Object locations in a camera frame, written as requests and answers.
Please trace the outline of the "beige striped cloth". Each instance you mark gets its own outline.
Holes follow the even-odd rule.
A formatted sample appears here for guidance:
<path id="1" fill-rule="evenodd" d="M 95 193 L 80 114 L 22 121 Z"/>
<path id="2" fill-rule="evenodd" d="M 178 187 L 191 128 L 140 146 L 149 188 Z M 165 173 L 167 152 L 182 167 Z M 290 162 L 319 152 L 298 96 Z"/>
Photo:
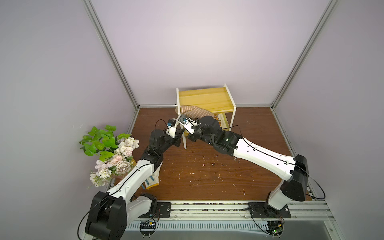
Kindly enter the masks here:
<path id="1" fill-rule="evenodd" d="M 176 107 L 175 112 L 177 114 L 185 115 L 188 118 L 191 118 L 193 120 L 201 119 L 205 116 L 211 116 L 211 117 L 215 116 L 214 113 L 208 110 L 205 110 L 196 106 L 188 106 L 188 105 L 180 105 L 179 107 Z"/>

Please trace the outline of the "white metal yellow wood bookshelf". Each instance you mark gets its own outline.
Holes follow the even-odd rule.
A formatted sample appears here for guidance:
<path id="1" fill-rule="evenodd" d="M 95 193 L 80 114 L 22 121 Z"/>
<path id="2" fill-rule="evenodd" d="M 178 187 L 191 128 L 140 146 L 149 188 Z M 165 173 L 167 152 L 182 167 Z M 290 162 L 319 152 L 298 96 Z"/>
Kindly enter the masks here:
<path id="1" fill-rule="evenodd" d="M 176 89 L 177 107 L 180 105 L 196 106 L 214 114 L 225 113 L 230 123 L 225 131 L 231 131 L 237 106 L 227 85 L 219 88 L 180 91 Z"/>

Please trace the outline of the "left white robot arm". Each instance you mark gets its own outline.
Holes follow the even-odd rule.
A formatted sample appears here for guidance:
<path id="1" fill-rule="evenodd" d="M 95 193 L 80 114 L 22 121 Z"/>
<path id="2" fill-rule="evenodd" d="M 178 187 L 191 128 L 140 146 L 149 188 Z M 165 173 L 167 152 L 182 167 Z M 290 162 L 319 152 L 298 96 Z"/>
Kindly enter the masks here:
<path id="1" fill-rule="evenodd" d="M 95 240 L 119 240 L 127 225 L 138 217 L 148 214 L 157 205 L 152 195 L 132 197 L 144 181 L 160 169 L 164 152 L 171 146 L 179 147 L 183 129 L 151 132 L 149 145 L 133 170 L 106 193 L 98 192 L 84 216 L 85 233 Z"/>

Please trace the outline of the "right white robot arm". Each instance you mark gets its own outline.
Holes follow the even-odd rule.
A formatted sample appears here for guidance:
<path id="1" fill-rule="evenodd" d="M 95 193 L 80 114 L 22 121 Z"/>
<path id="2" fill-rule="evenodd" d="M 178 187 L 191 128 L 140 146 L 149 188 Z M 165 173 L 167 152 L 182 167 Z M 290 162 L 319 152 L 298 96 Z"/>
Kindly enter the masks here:
<path id="1" fill-rule="evenodd" d="M 241 134 L 224 130 L 211 116 L 194 121 L 182 115 L 178 122 L 189 132 L 191 141 L 201 140 L 221 154 L 249 161 L 280 177 L 281 182 L 266 200 L 268 208 L 281 210 L 291 201 L 306 200 L 309 178 L 306 157 L 285 156 L 258 146 Z"/>

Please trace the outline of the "illustrated picture book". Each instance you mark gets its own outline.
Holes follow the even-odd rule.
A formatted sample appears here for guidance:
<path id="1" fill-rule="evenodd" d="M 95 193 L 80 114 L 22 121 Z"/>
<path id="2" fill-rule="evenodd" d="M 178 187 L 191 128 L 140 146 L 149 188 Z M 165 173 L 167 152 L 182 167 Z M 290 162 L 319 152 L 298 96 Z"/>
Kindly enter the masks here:
<path id="1" fill-rule="evenodd" d="M 218 114 L 218 119 L 219 119 L 220 126 L 222 128 L 229 128 L 230 127 L 230 123 L 228 122 L 228 119 L 227 119 L 227 116 L 225 113 Z"/>

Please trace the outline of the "white work glove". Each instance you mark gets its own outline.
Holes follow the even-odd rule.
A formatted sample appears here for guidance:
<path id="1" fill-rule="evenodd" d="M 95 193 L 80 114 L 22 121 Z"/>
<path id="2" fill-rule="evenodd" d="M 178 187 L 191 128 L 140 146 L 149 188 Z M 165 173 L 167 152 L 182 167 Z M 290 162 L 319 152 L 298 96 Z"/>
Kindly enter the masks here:
<path id="1" fill-rule="evenodd" d="M 160 184 L 159 176 L 152 174 L 144 181 L 145 189 L 150 189 L 152 187 L 158 186 Z"/>

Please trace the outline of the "artificial flower bouquet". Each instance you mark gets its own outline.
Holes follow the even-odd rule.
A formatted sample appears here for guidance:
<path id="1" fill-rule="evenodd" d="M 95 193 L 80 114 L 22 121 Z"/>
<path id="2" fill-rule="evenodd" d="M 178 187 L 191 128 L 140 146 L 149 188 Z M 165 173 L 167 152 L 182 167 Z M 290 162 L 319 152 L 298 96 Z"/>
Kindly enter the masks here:
<path id="1" fill-rule="evenodd" d="M 133 151 L 139 140 L 130 134 L 115 135 L 117 127 L 106 125 L 103 129 L 92 129 L 79 141 L 81 150 L 89 157 L 98 157 L 90 181 L 95 187 L 103 187 L 112 179 L 126 176 L 136 166 Z"/>

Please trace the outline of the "left small circuit board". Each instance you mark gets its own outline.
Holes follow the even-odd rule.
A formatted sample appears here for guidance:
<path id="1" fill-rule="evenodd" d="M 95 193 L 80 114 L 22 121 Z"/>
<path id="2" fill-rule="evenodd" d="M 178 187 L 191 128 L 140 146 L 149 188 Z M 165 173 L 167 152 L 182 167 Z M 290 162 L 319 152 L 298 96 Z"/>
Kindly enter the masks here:
<path id="1" fill-rule="evenodd" d="M 157 229 L 157 223 L 150 221 L 150 222 L 141 222 L 139 226 L 140 233 L 144 237 L 151 237 Z"/>

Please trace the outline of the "small circuit board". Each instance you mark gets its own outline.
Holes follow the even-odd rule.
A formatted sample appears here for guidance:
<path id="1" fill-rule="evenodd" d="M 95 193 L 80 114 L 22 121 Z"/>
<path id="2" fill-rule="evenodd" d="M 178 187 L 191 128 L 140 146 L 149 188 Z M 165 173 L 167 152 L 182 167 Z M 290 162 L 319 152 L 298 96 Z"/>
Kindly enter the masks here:
<path id="1" fill-rule="evenodd" d="M 157 229 L 157 223 L 150 221 L 150 222 L 141 222 L 139 226 L 140 233 L 144 237 L 151 237 Z"/>
<path id="2" fill-rule="evenodd" d="M 273 237 L 280 238 L 284 231 L 284 224 L 278 221 L 267 222 L 267 227 L 267 233 Z"/>

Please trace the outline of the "right small circuit board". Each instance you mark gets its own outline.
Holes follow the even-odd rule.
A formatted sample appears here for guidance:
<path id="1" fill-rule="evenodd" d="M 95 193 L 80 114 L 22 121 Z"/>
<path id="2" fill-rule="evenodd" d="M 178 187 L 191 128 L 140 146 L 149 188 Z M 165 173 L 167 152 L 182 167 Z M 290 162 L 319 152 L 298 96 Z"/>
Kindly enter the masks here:
<path id="1" fill-rule="evenodd" d="M 267 233 L 273 237 L 280 238 L 284 231 L 284 224 L 278 221 L 267 222 L 267 227 Z"/>

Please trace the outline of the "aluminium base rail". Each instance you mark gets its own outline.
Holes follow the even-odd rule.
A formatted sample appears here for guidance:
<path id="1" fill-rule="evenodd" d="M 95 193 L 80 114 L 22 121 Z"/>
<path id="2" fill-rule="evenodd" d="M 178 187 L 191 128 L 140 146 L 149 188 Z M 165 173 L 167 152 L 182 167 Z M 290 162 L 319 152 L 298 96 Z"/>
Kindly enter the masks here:
<path id="1" fill-rule="evenodd" d="M 153 222 L 155 231 L 245 231 L 264 233 L 278 223 L 315 222 L 335 231 L 335 219 L 324 201 L 290 202 L 281 210 L 268 210 L 262 201 L 171 201 L 158 203 L 152 215 L 139 217 L 127 226 L 139 230 Z"/>

